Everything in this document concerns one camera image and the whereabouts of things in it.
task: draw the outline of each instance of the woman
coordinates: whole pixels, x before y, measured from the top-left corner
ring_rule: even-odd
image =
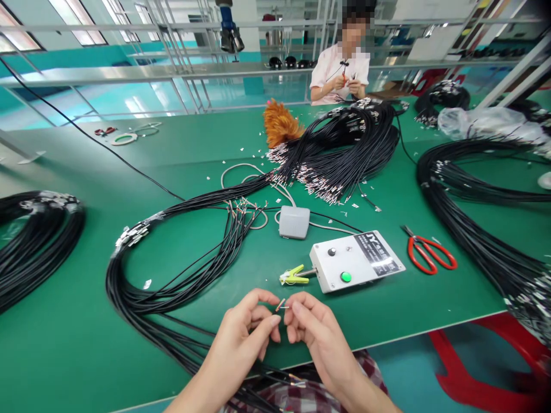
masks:
[[[313,106],[339,103],[349,94],[357,99],[366,97],[369,53],[362,53],[359,46],[374,9],[375,2],[369,6],[357,5],[348,13],[346,10],[350,8],[345,8],[341,40],[321,53],[312,72],[310,99]]]
[[[281,342],[281,316],[262,302],[275,306],[280,299],[255,289],[226,312],[203,365],[165,413],[219,412],[241,387],[255,360],[264,359],[270,339]],[[289,297],[285,306],[289,342],[306,343],[317,373],[310,374],[310,379],[303,376],[300,387],[270,385],[259,392],[261,396],[286,412],[401,413],[386,395],[377,364],[367,352],[355,356],[350,351],[328,306],[304,291]],[[251,411],[233,402],[240,411]],[[227,407],[225,412],[234,410]]]

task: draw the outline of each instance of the floor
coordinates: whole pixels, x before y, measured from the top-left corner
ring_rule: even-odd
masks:
[[[488,69],[472,69],[465,87],[471,93],[487,93],[507,72],[493,72]],[[401,80],[406,73],[401,71],[371,72],[370,91],[382,89],[389,80]],[[246,95],[242,80],[206,81],[213,108],[264,104],[269,98],[284,102],[305,100],[306,83],[309,76],[273,76],[264,78],[264,94]],[[177,87],[184,96],[188,111],[193,112],[194,103],[184,83]],[[202,85],[197,83],[199,96],[206,102]],[[93,86],[80,88],[81,93],[100,113],[121,114],[106,117],[147,118],[149,115],[132,114],[143,111],[166,111],[166,116],[182,114],[181,102],[168,83],[126,84],[119,86]],[[68,116],[83,115],[91,110],[73,91],[58,93],[48,97],[48,101]],[[65,122],[61,115],[42,102],[34,102],[34,107],[48,117],[55,125]],[[79,118],[77,122],[99,120],[96,116]],[[46,120],[31,109],[25,107],[0,114],[0,123],[4,130],[34,129],[49,127]],[[447,329],[448,337],[454,343],[465,366],[478,380],[507,388],[510,385],[509,370],[527,371],[527,365],[520,356],[499,337],[475,325],[460,325]],[[408,413],[471,413],[478,409],[464,406],[450,399],[440,388],[435,373],[445,373],[443,366],[427,335],[407,338],[398,342],[381,345],[370,350],[379,363],[390,395],[396,405]],[[170,400],[160,401],[147,406],[131,408],[133,413],[158,413]]]
[[[446,334],[476,380],[512,390],[511,371],[529,372],[522,357],[508,343],[480,326],[454,326],[447,328]],[[445,369],[426,334],[369,351],[381,369],[390,397],[404,413],[483,412],[454,402],[441,389],[435,373],[445,374]],[[124,412],[161,413],[170,401],[162,400]]]

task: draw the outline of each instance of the red scissors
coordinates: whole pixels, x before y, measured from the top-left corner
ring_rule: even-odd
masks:
[[[103,130],[103,129],[96,129],[96,130],[94,131],[94,134],[95,134],[96,136],[105,137],[105,136],[107,136],[108,134],[113,133],[113,132],[116,131],[116,130],[117,130],[117,128],[113,128],[113,126],[110,126],[110,127],[108,127],[107,129],[105,129],[105,130]]]
[[[420,236],[417,236],[417,235],[413,235],[412,230],[409,229],[406,225],[402,225],[402,229],[405,232],[407,232],[409,237],[410,237],[409,242],[408,242],[408,255],[409,255],[409,258],[411,258],[411,260],[415,264],[415,266],[417,268],[419,268],[422,272],[424,272],[425,274],[429,274],[429,275],[434,275],[438,272],[438,268],[434,264],[433,260],[430,259],[427,252],[430,255],[432,255],[432,258],[434,258],[438,262],[438,264],[440,264],[441,266],[443,266],[447,270],[455,270],[457,268],[456,259],[443,246],[441,246],[441,245],[439,245],[435,242],[432,242],[432,241],[430,241],[426,238],[423,238],[423,237],[420,237]],[[442,260],[442,258],[440,258],[430,246],[433,246],[434,248],[437,248],[442,253],[444,253],[444,255],[448,258],[450,264],[444,262]],[[413,248],[414,247],[419,252],[419,254],[421,254],[421,256],[425,259],[425,261],[429,265],[430,269],[427,269],[427,268],[423,267],[421,265],[421,263],[419,261],[417,261],[417,258],[415,258],[415,255],[413,253]]]

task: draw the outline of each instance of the white control box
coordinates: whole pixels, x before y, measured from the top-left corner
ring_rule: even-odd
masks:
[[[324,294],[406,269],[379,231],[314,244],[310,260]]]

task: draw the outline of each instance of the pink shirt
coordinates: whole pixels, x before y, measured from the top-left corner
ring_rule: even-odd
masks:
[[[346,61],[348,66],[342,65],[340,63],[342,61],[344,61],[344,59],[342,58],[342,50],[339,44],[324,50],[320,54],[317,60],[317,66],[312,72],[310,89],[314,87],[323,87],[325,83],[334,77],[342,76],[343,71],[345,76],[349,79],[354,76],[355,79],[359,79],[364,85],[369,83],[367,81],[367,74],[369,72],[369,53],[357,51],[354,59],[348,59]],[[348,88],[348,84],[345,84],[342,89],[338,91],[333,90],[320,100],[312,102],[312,106],[338,103],[336,100],[337,96],[346,99],[349,94],[350,89]]]

